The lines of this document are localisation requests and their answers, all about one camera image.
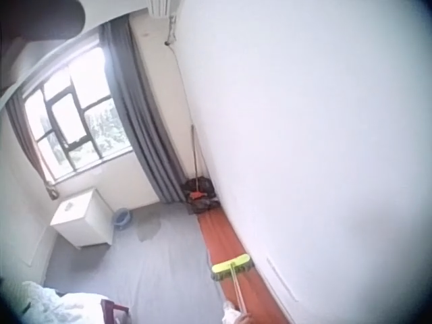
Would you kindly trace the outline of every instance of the gray floor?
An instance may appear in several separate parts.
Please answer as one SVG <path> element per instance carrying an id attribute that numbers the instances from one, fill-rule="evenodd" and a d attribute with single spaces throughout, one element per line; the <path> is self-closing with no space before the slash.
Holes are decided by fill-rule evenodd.
<path id="1" fill-rule="evenodd" d="M 111 247 L 77 250 L 58 236 L 45 286 L 108 296 L 131 308 L 133 323 L 216 324 L 223 293 L 210 267 L 196 216 L 156 204 L 135 210 Z"/>

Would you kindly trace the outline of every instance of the white bedsheet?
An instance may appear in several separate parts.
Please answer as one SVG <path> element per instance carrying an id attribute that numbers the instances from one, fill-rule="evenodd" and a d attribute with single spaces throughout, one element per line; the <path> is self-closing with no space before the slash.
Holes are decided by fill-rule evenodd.
<path id="1" fill-rule="evenodd" d="M 28 324 L 104 324 L 98 294 L 66 294 L 59 297 L 54 290 L 30 281 L 23 283 L 30 290 L 30 309 L 22 320 Z"/>

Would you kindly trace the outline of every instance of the green broom head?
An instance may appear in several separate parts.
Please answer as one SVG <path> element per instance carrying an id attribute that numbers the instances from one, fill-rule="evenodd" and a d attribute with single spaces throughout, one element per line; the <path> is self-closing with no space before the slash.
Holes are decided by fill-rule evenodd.
<path id="1" fill-rule="evenodd" d="M 211 279 L 221 281 L 226 278 L 231 278 L 231 267 L 234 268 L 236 274 L 247 272 L 254 267 L 254 263 L 249 254 L 242 254 L 234 259 L 222 262 L 211 267 Z"/>

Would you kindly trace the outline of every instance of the white cabinet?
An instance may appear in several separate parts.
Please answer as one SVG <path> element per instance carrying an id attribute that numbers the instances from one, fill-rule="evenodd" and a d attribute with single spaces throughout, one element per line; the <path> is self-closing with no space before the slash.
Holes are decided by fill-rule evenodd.
<path id="1" fill-rule="evenodd" d="M 96 189 L 65 199 L 54 214 L 51 226 L 77 248 L 113 243 L 113 211 Z"/>

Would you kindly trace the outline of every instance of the gray curtain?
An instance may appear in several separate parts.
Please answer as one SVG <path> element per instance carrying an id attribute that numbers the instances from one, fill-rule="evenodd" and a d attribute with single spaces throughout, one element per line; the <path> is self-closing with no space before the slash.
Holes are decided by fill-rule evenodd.
<path id="1" fill-rule="evenodd" d="M 17 91 L 15 91 L 15 93 L 6 102 L 5 107 L 18 143 L 20 144 L 21 149 L 23 150 L 30 164 L 42 179 L 45 188 L 47 189 L 48 195 L 52 200 L 59 198 L 58 191 L 55 189 L 52 183 L 47 181 L 47 178 L 45 177 L 41 160 L 39 159 L 36 148 L 34 147 L 34 142 L 26 119 L 21 89 L 17 89 Z"/>
<path id="2" fill-rule="evenodd" d="M 128 15 L 103 24 L 99 38 L 115 107 L 140 164 L 162 203 L 185 201 L 183 169 L 162 123 Z"/>

